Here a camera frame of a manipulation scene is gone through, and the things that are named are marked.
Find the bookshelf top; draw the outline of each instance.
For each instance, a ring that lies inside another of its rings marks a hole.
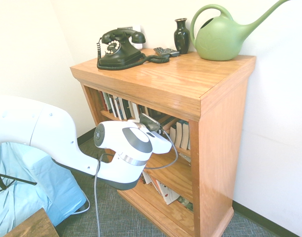
[[[142,52],[155,54],[152,49]],[[168,63],[146,62],[121,71],[98,70],[97,59],[92,59],[72,66],[71,71],[84,86],[199,121],[205,101],[211,106],[212,97],[217,99],[248,77],[255,60],[254,56],[239,55],[230,61],[208,61],[190,52],[170,58]]]

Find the white wall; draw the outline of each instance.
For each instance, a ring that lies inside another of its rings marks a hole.
[[[140,24],[145,47],[174,48],[174,19],[216,3],[240,24],[260,17],[276,0],[51,0],[76,63],[96,57],[103,33]],[[216,10],[202,13],[196,31]],[[256,55],[250,77],[234,200],[302,236],[302,0],[289,1],[245,41]]]
[[[0,94],[66,110],[80,136],[95,127],[49,0],[0,0]]]

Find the remote control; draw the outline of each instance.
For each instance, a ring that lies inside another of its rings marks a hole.
[[[154,51],[156,52],[157,55],[163,56],[163,57],[177,57],[179,55],[178,51],[173,50],[171,48],[163,49],[162,47],[157,47],[157,48],[154,48]]]

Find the watering can handle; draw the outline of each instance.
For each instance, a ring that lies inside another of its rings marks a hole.
[[[207,9],[219,10],[221,12],[221,14],[220,14],[221,17],[225,17],[225,18],[228,18],[230,20],[233,20],[230,12],[228,12],[228,10],[225,9],[223,6],[220,6],[220,5],[217,5],[217,4],[209,4],[209,5],[206,5],[202,8],[200,8],[196,12],[194,17],[192,18],[192,21],[191,21],[191,24],[190,24],[190,39],[191,39],[194,46],[196,46],[196,40],[195,40],[195,34],[194,34],[195,22],[196,22],[198,16],[200,15],[200,13],[202,13],[204,10],[207,10]]]

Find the rotary dial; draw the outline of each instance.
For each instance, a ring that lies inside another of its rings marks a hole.
[[[106,54],[112,55],[121,48],[121,44],[117,40],[113,40],[110,43],[108,43],[107,49],[105,50]]]

